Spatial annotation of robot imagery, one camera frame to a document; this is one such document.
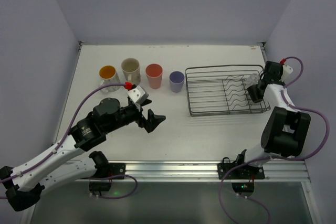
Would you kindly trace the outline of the lavender plastic cup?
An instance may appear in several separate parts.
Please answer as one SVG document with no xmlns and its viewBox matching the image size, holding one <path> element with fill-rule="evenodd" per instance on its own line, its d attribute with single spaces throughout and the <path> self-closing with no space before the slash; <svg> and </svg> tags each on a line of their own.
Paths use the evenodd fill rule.
<svg viewBox="0 0 336 224">
<path fill-rule="evenodd" d="M 179 93 L 184 85 L 185 76 L 180 71 L 174 71 L 169 76 L 170 88 L 173 92 Z"/>
</svg>

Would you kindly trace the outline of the clear glass cup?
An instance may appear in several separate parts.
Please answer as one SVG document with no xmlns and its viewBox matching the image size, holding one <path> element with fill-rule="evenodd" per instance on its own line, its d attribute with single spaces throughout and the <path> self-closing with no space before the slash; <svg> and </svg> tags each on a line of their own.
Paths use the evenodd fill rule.
<svg viewBox="0 0 336 224">
<path fill-rule="evenodd" d="M 260 80 L 260 76 L 256 73 L 251 74 L 249 77 L 246 78 L 245 84 L 246 86 L 253 86 L 258 84 Z"/>
</svg>

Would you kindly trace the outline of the pink plastic cup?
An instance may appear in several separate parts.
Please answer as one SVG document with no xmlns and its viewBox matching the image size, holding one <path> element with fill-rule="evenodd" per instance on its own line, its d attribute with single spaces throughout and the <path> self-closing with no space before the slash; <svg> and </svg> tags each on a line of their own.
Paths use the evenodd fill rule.
<svg viewBox="0 0 336 224">
<path fill-rule="evenodd" d="M 145 73 L 152 89 L 159 89 L 162 83 L 163 68 L 156 63 L 146 67 Z"/>
</svg>

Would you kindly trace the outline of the white floral mug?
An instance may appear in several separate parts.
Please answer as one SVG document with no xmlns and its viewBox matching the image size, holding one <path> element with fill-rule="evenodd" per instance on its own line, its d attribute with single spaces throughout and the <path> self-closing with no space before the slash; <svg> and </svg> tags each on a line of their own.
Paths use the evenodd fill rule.
<svg viewBox="0 0 336 224">
<path fill-rule="evenodd" d="M 99 76 L 101 82 L 99 87 L 107 86 L 109 84 L 120 83 L 120 78 L 118 73 L 113 66 L 104 66 L 99 70 Z M 115 92 L 120 88 L 120 86 L 109 86 L 101 90 L 102 93 Z"/>
</svg>

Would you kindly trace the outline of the beige patterned mug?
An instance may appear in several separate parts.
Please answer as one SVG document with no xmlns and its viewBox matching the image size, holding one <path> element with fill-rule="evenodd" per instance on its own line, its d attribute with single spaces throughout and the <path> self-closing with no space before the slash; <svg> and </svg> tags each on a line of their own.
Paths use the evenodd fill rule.
<svg viewBox="0 0 336 224">
<path fill-rule="evenodd" d="M 125 76 L 125 80 L 135 85 L 139 85 L 141 82 L 140 64 L 138 60 L 134 58 L 128 58 L 123 60 L 121 68 Z"/>
</svg>

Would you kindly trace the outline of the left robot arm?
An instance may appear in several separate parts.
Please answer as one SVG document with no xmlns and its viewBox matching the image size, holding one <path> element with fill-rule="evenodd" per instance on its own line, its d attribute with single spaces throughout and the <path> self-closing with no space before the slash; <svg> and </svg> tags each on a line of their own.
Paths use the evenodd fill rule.
<svg viewBox="0 0 336 224">
<path fill-rule="evenodd" d="M 8 203 L 14 211 L 23 211 L 57 186 L 82 178 L 108 177 L 112 172 L 107 158 L 93 148 L 104 142 L 107 134 L 133 122 L 151 133 L 165 119 L 152 110 L 144 117 L 142 108 L 132 101 L 121 107 L 117 99 L 103 99 L 70 129 L 65 140 L 21 166 L 1 168 Z"/>
</svg>

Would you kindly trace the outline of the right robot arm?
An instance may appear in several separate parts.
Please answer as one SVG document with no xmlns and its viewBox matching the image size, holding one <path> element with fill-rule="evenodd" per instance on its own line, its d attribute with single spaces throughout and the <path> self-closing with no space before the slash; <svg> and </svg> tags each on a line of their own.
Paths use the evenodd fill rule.
<svg viewBox="0 0 336 224">
<path fill-rule="evenodd" d="M 260 144 L 238 154 L 235 164 L 262 167 L 272 158 L 297 157 L 301 154 L 311 117 L 295 109 L 285 80 L 293 69 L 284 61 L 267 61 L 258 79 L 248 77 L 248 94 L 253 103 L 267 101 L 273 108 L 262 132 Z"/>
</svg>

